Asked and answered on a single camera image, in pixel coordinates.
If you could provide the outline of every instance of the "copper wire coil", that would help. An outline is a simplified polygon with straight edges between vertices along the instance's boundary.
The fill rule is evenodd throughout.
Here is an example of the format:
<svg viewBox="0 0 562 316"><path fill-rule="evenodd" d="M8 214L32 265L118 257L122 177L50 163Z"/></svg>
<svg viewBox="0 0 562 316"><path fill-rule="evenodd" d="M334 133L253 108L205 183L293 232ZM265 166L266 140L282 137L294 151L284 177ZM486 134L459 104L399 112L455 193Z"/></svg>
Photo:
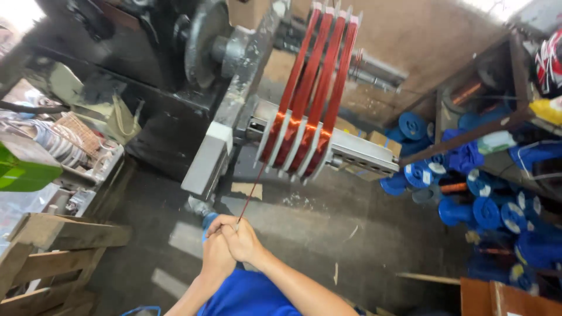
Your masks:
<svg viewBox="0 0 562 316"><path fill-rule="evenodd" d="M318 17L320 16L320 9L321 6L315 6L314 10L312 11L312 15L310 17L309 25L306 29L305 38L302 41L302 46L300 51L298 52L297 58L293 64L293 68L291 69L291 74L289 75L289 79L287 80L287 85L285 86L285 90L283 91L283 95L281 96L281 102L279 103L279 110L275 116L275 120L271 126L269 131L269 137L265 144L264 151L261 155L261 161L266 163L271 155L271 151L275 146L275 141L277 140L277 136L279 135L279 130L281 129L281 125L283 124L283 120L285 119L285 114L287 113L287 108L292 103L293 100L293 92L297 85L297 80L300 76L302 65L304 64L306 52L308 51L310 45L310 39L312 38L312 34L314 32L314 27L318 21Z"/></svg>
<svg viewBox="0 0 562 316"><path fill-rule="evenodd" d="M357 37L357 29L359 27L358 23L359 19L356 16L352 16L347 28L346 42L343 46L342 55L339 59L339 70L334 82L334 88L332 89L328 110L326 111L326 116L324 118L324 125L322 126L322 131L320 131L320 138L318 140L316 151L306 168L306 177L309 177L314 172L318 164L321 163L324 152L328 147L330 138L332 137L332 132L334 131L334 126L336 124L336 118L338 116L339 104L343 96L343 88L347 79L347 72L350 67L351 52L353 50L353 45L355 45L355 38Z"/></svg>
<svg viewBox="0 0 562 316"><path fill-rule="evenodd" d="M318 67L320 65L320 59L322 58L322 53L324 52L324 46L326 44L326 39L328 38L328 33L330 31L330 26L332 24L333 8L326 8L326 12L322 16L322 22L320 24L320 31L316 37L316 42L314 43L314 48L312 49L312 54L308 60L305 67L305 72L303 74L301 84L297 87L297 92L293 99L293 112L291 114L291 119L287 126L287 131L283 137L283 142L277 153L274 168L278 168L283 165L291 147L293 145L294 139L296 137L298 127L301 124L302 117L305 113L306 108L309 105L310 96L312 94L312 88L314 86L314 81L316 79L316 74L318 73Z"/></svg>
<svg viewBox="0 0 562 316"><path fill-rule="evenodd" d="M332 73L336 68L339 46L342 40L343 30L345 26L346 19L343 16L340 16L336 20L334 32L332 33L332 38L330 40L328 50L326 51L324 66L322 68L320 79L318 81L314 100L312 101L309 119L306 123L306 130L302 137L301 144L299 145L297 153L293 159L293 162L291 163L291 166L289 168L290 173L295 172L301 165L302 160L305 158L306 153L310 148L310 144L312 142L314 134L318 128L318 123L320 122L320 117L322 114L322 108L324 107L324 102L326 101L326 97L328 96Z"/></svg>

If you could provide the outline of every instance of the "wooden crate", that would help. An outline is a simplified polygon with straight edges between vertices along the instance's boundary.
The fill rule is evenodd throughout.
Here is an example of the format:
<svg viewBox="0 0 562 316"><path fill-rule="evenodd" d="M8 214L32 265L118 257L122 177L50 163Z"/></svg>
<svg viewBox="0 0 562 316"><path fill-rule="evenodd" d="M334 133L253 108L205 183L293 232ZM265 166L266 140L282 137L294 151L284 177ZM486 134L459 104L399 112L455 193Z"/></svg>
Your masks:
<svg viewBox="0 0 562 316"><path fill-rule="evenodd" d="M0 315L88 315L96 295L86 291L107 247L124 246L130 227L63 215L26 214L0 256ZM29 282L27 291L6 296Z"/></svg>

